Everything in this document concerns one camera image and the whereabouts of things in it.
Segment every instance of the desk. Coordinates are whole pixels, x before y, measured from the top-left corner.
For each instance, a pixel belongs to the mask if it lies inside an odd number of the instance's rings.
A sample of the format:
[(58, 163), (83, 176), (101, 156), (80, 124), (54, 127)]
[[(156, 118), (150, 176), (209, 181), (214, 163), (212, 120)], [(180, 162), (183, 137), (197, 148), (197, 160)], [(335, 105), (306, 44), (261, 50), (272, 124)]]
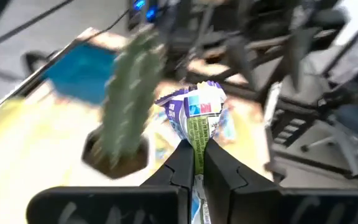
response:
[[(89, 28), (78, 39), (87, 38), (95, 32), (97, 30)], [(90, 42), (107, 49), (119, 50), (126, 43), (126, 38), (105, 33)], [(227, 68), (196, 60), (190, 63), (189, 69), (213, 75)], [(39, 75), (39, 71), (26, 81), (36, 75)], [(162, 81), (155, 91), (156, 98), (181, 87), (183, 85), (178, 83)], [(271, 173), (264, 170), (269, 154), (260, 106), (232, 96), (228, 96), (227, 100), (235, 107), (234, 119), (240, 125), (236, 126), (237, 143), (225, 143), (223, 148), (245, 165), (272, 180)], [(154, 105), (153, 110), (160, 108)], [(168, 124), (159, 124), (161, 131), (150, 134), (156, 145), (149, 159), (152, 162), (144, 170), (111, 180), (80, 159), (85, 137), (97, 127), (99, 117), (98, 107), (57, 96), (49, 81), (43, 82), (26, 98), (5, 98), (4, 103), (0, 104), (0, 223), (25, 223), (28, 201), (37, 192), (49, 187), (139, 185), (161, 166), (179, 141)], [(162, 142), (161, 136), (169, 138), (170, 143)], [(163, 156), (158, 152), (158, 145), (161, 144), (167, 147), (170, 144), (170, 149)]]

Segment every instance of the plant pot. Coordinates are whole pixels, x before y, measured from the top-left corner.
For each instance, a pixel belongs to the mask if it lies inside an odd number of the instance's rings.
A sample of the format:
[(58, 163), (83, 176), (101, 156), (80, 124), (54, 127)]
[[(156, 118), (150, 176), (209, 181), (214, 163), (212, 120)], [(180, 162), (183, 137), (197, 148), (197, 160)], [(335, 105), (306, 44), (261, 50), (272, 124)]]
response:
[(125, 177), (129, 174), (135, 173), (147, 167), (149, 161), (149, 154), (151, 150), (150, 139), (142, 135), (139, 145), (139, 150), (136, 155), (128, 157), (121, 156), (118, 163), (111, 167), (111, 163), (108, 156), (103, 156), (102, 159), (96, 161), (91, 153), (92, 147), (99, 138), (98, 129), (92, 131), (86, 138), (82, 160), (98, 172), (108, 176), (112, 179)]

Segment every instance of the chair leg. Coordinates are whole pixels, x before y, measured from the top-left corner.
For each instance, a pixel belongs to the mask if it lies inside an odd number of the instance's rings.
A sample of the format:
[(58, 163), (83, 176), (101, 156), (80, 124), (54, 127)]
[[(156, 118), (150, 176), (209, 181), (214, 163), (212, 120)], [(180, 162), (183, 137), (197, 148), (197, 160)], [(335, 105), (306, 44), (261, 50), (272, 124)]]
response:
[(330, 136), (330, 137), (326, 137), (322, 140), (319, 140), (319, 141), (316, 141), (316, 142), (313, 142), (309, 145), (303, 145), (301, 146), (301, 151), (302, 152), (308, 152), (312, 147), (318, 147), (318, 146), (321, 146), (321, 145), (332, 145), (334, 144), (335, 142), (335, 139), (333, 136)]

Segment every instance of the green cactus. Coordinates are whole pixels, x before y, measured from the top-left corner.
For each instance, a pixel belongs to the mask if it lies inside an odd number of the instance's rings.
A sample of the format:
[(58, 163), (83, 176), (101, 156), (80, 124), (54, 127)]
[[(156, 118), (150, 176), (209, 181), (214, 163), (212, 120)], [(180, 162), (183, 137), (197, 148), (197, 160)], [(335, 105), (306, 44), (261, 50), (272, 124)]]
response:
[(111, 168), (121, 157), (135, 156), (138, 151), (165, 64), (162, 49), (153, 28), (143, 27), (114, 62), (116, 69), (106, 88), (100, 139), (93, 147), (96, 160), (107, 155)]

